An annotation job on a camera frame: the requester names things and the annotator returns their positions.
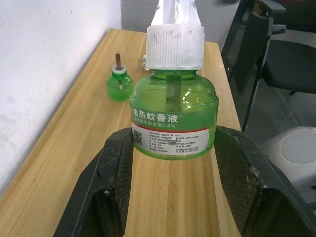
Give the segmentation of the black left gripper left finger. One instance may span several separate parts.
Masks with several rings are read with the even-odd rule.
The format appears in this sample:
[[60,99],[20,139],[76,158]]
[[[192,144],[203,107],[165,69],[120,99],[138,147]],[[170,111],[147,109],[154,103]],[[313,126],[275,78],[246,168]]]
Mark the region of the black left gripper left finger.
[[133,135],[114,132],[82,171],[56,228],[56,237],[122,237],[131,192]]

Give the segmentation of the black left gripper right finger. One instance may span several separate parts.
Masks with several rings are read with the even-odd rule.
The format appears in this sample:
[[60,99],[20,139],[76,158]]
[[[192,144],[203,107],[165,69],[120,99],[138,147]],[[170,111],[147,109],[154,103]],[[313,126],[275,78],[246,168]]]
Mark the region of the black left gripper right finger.
[[215,153],[243,237],[314,237],[316,216],[285,174],[243,132],[216,127]]

